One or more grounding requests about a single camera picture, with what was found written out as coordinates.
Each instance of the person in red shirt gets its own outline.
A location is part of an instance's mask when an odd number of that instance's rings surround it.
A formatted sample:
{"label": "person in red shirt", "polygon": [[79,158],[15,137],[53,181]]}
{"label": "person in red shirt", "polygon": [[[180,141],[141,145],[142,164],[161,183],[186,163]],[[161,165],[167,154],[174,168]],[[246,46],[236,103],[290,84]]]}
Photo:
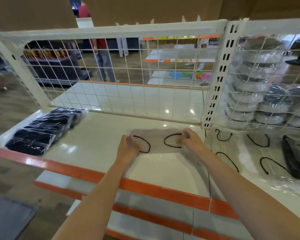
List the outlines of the person in red shirt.
{"label": "person in red shirt", "polygon": [[[79,18],[90,18],[90,12],[88,7],[84,3],[84,0],[81,0],[81,6],[79,7]],[[119,82],[116,81],[115,74],[113,72],[111,57],[109,50],[107,48],[106,39],[91,39],[91,47],[94,49],[94,54],[96,56],[96,61],[98,63],[99,69],[97,70],[98,76],[105,82],[106,81],[106,73],[111,82]]]}

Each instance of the clothing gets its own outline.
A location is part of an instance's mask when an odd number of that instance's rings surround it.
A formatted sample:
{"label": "clothing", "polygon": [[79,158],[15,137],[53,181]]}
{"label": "clothing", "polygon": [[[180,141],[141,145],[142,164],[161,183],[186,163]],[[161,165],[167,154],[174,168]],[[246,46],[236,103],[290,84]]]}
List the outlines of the clothing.
{"label": "clothing", "polygon": [[113,72],[109,51],[98,50],[98,54],[96,54],[95,56],[99,66],[99,68],[97,68],[98,76],[105,82],[106,81],[105,70],[106,70],[110,81],[115,83],[116,78]]}
{"label": "clothing", "polygon": [[123,56],[124,53],[129,53],[128,51],[128,44],[126,38],[117,38],[118,43],[118,49],[119,49],[119,55]]}
{"label": "clothing", "polygon": [[[90,12],[88,10],[87,5],[81,5],[78,9],[79,18],[90,18]],[[107,49],[107,44],[105,39],[96,39],[96,46],[98,49]]]}

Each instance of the left hand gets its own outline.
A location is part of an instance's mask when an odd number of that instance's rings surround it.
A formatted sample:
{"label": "left hand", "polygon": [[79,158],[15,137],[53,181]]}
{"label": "left hand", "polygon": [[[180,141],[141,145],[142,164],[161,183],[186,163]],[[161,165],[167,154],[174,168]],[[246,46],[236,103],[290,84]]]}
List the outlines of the left hand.
{"label": "left hand", "polygon": [[135,156],[140,151],[140,145],[134,144],[133,146],[129,146],[127,140],[130,140],[131,138],[123,135],[121,137],[120,144],[118,146],[117,151],[117,157],[115,160],[115,164],[120,164],[124,166],[125,169],[127,169],[132,161],[135,159]]}

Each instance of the white wire grid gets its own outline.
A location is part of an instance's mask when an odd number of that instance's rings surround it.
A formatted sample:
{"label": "white wire grid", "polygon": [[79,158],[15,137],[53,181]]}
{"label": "white wire grid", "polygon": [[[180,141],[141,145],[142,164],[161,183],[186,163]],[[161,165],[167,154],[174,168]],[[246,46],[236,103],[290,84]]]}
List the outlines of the white wire grid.
{"label": "white wire grid", "polygon": [[[257,39],[263,39],[259,49],[242,48],[247,40]],[[269,40],[283,45],[267,49]],[[217,108],[222,119],[215,124],[224,125],[223,120],[238,130],[300,129],[300,34],[241,37],[237,47]],[[272,59],[260,59],[271,54]],[[299,65],[290,60],[299,60]]]}
{"label": "white wire grid", "polygon": [[95,54],[91,39],[32,41],[22,59],[54,106],[200,123],[217,38],[133,38],[122,57],[113,42]]}

